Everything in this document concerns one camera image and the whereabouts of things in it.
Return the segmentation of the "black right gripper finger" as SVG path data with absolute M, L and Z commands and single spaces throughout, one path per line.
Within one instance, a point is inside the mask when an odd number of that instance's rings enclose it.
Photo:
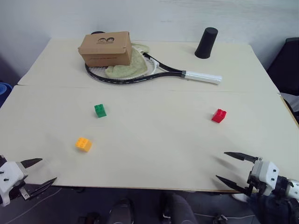
M 231 156 L 235 159 L 241 160 L 241 161 L 250 161 L 252 163 L 255 163 L 255 161 L 259 160 L 258 157 L 250 156 L 244 153 L 239 152 L 224 152 L 224 154 Z
M 242 193 L 242 194 L 245 194 L 246 196 L 251 196 L 251 193 L 252 193 L 252 188 L 242 188 L 240 186 L 238 186 L 235 182 L 231 181 L 231 180 L 228 180 L 224 177 L 221 177 L 221 176 L 218 176 L 216 175 L 216 177 L 222 181 L 224 184 L 226 184 L 228 187 L 236 190 L 237 192 L 239 193 Z

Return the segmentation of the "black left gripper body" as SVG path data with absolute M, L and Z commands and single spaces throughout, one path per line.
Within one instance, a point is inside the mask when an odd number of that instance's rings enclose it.
M 30 198 L 30 193 L 25 189 L 25 181 L 21 180 L 17 182 L 9 192 L 9 199 L 12 201 L 16 198 L 22 197 L 24 200 Z

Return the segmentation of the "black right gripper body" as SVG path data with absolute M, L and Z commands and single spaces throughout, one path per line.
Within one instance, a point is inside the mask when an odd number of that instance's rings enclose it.
M 264 193 L 266 190 L 266 184 L 261 181 L 260 174 L 262 170 L 263 161 L 257 160 L 254 163 L 252 170 L 249 173 L 247 183 L 249 184 L 247 188 L 247 193 L 252 193 L 253 188 L 258 190 L 258 193 Z

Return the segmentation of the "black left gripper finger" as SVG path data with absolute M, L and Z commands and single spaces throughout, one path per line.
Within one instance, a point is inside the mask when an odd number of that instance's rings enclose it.
M 42 194 L 43 192 L 45 192 L 56 181 L 56 179 L 57 178 L 55 177 L 41 184 L 37 189 L 35 189 L 33 192 L 29 194 L 29 199 L 33 199 L 39 196 L 40 194 Z
M 33 158 L 33 159 L 23 160 L 20 162 L 21 168 L 22 169 L 29 168 L 42 160 L 43 160 L 42 158 Z

